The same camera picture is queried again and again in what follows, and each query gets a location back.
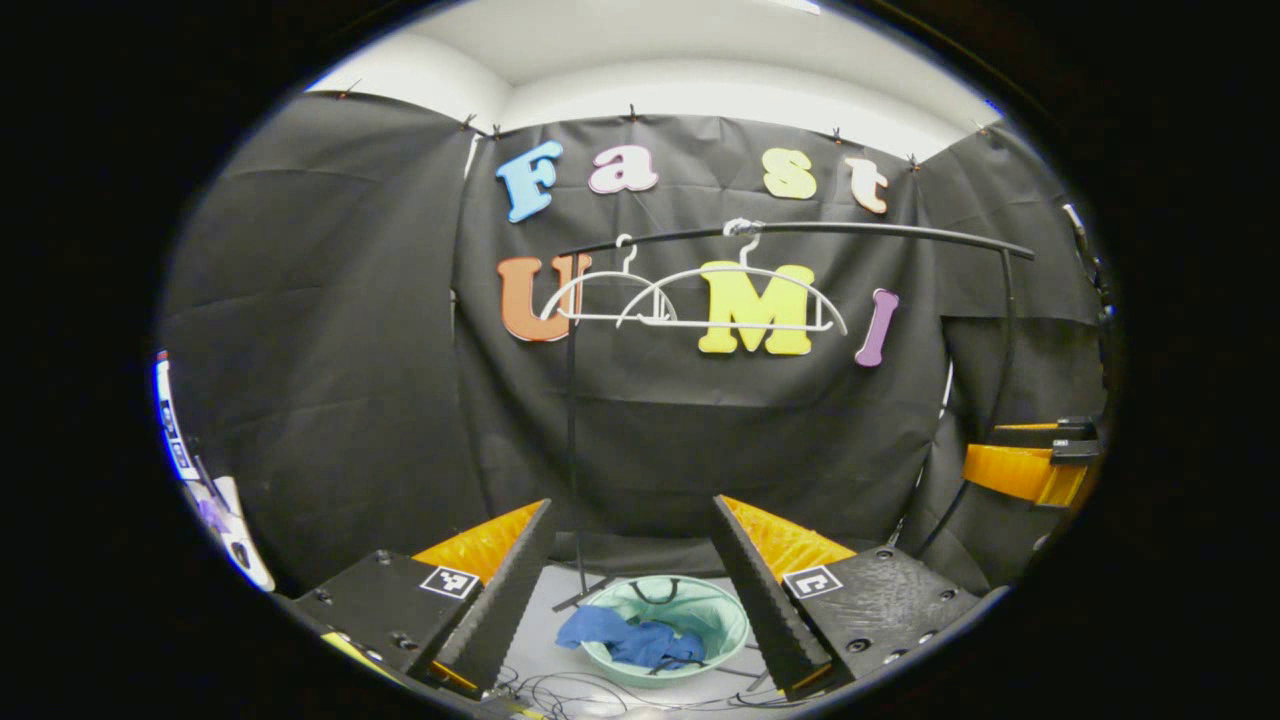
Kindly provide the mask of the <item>blue jacket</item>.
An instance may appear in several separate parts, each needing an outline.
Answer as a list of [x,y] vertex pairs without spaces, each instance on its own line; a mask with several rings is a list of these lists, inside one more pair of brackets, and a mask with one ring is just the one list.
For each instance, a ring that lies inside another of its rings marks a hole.
[[616,609],[580,606],[561,625],[556,643],[575,650],[584,643],[605,647],[611,660],[650,670],[701,666],[707,650],[691,632],[680,632],[662,621],[626,619]]

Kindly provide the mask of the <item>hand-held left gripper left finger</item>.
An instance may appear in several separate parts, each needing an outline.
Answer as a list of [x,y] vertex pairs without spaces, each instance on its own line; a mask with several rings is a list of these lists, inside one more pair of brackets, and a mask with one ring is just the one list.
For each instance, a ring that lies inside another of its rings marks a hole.
[[375,667],[480,698],[541,575],[557,511],[544,498],[413,556],[378,550],[293,606]]

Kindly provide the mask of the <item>white and blue equipment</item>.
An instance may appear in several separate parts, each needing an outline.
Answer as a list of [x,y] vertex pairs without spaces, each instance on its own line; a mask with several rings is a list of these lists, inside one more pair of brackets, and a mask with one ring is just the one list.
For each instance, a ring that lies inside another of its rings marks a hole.
[[207,454],[197,448],[196,438],[182,429],[172,382],[172,360],[166,350],[154,356],[154,389],[157,418],[178,486],[189,506],[229,562],[260,591],[276,591],[276,582],[253,542],[236,478],[209,471]]

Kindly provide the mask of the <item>white plain hanger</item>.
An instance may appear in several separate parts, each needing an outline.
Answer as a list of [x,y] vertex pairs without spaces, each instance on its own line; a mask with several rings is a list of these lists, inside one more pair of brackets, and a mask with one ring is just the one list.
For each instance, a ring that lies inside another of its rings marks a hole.
[[[571,279],[562,284],[547,302],[541,306],[540,313],[536,315],[539,320],[550,320],[553,315],[566,319],[572,324],[580,322],[613,322],[616,325],[621,325],[626,322],[676,322],[678,320],[678,314],[675,307],[675,302],[663,291],[657,288],[654,281],[645,279],[630,270],[631,263],[637,256],[637,245],[631,234],[622,233],[614,241],[614,249],[626,250],[630,249],[628,254],[623,258],[621,270],[603,270],[603,272],[584,272],[579,274],[573,268],[571,270]],[[635,284],[640,288],[639,295],[649,291],[653,304],[652,311],[649,314],[639,314],[634,311],[617,311],[617,313],[585,313],[582,310],[582,304],[585,300],[585,287],[599,286],[603,281],[623,281],[626,283]]]

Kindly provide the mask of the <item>black metal clothes rack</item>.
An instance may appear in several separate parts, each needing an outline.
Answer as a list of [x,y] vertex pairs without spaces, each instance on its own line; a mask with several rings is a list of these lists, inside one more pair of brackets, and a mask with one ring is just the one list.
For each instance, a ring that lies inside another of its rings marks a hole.
[[[1012,261],[1023,246],[978,234],[868,222],[765,223],[756,268],[812,283],[844,315],[837,331],[698,329],[563,318],[566,452],[573,497],[582,479],[628,492],[611,533],[704,536],[701,501],[728,491],[841,539],[883,541],[925,556],[963,501],[914,519],[948,411],[955,354],[924,295],[938,245],[993,252],[1004,284],[998,374],[980,424],[996,427],[1016,348]],[[623,281],[585,287],[585,313],[617,313],[640,292]],[[817,301],[759,275],[668,284],[682,322],[813,322]]]

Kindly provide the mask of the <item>green laundry hamper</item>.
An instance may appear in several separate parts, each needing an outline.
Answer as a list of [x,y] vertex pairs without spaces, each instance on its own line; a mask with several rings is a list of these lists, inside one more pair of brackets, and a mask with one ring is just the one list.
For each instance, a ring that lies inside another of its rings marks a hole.
[[621,685],[655,689],[705,675],[739,653],[750,634],[746,612],[732,593],[691,577],[649,575],[617,582],[580,606],[586,605],[616,609],[626,619],[667,623],[680,632],[701,637],[707,660],[701,666],[681,669],[650,670],[617,664],[598,643],[588,642],[575,648]]

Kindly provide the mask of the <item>white hanger with hook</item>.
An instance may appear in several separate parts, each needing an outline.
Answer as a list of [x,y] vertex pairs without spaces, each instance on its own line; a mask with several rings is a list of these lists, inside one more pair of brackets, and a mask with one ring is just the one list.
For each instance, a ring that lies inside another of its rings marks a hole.
[[[698,329],[727,329],[727,331],[741,331],[741,329],[759,329],[759,331],[799,331],[806,333],[823,333],[827,331],[837,331],[841,336],[849,334],[847,323],[841,314],[841,311],[833,305],[833,302],[812,283],[799,279],[797,277],[785,274],[782,272],[768,270],[764,268],[751,266],[749,264],[749,256],[751,251],[758,247],[760,237],[764,234],[765,223],[754,222],[745,218],[736,218],[726,222],[724,225],[716,228],[703,228],[695,231],[678,231],[667,232],[660,234],[649,234],[639,237],[634,241],[635,245],[644,243],[659,243],[678,240],[701,240],[713,236],[719,237],[749,237],[748,245],[742,246],[739,251],[739,260],[736,263],[728,263],[726,266],[714,268],[696,268],[686,272],[678,272],[667,275],[657,281],[650,287],[640,291],[634,296],[627,305],[623,307],[621,314],[613,318],[616,328],[622,327],[626,322],[639,322],[644,325],[653,327],[671,327],[671,328],[698,328]],[[657,295],[666,290],[668,284],[676,281],[682,281],[689,277],[705,277],[705,275],[718,275],[718,274],[735,274],[735,275],[759,275],[767,277],[772,281],[780,281],[786,284],[800,288],[806,299],[813,299],[817,302],[813,322],[801,323],[782,323],[774,324],[773,322],[741,322],[741,320],[707,320],[707,322],[682,322],[676,316],[666,318],[660,315],[660,304],[657,300]],[[634,315],[632,310],[641,300],[654,299],[654,313],[652,315]]]

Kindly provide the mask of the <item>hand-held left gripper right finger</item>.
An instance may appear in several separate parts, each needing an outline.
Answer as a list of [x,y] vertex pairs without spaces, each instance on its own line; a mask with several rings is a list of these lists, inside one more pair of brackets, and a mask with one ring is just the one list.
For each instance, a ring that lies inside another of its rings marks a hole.
[[713,544],[790,701],[869,685],[980,616],[980,597],[893,546],[854,552],[724,495],[712,507]]

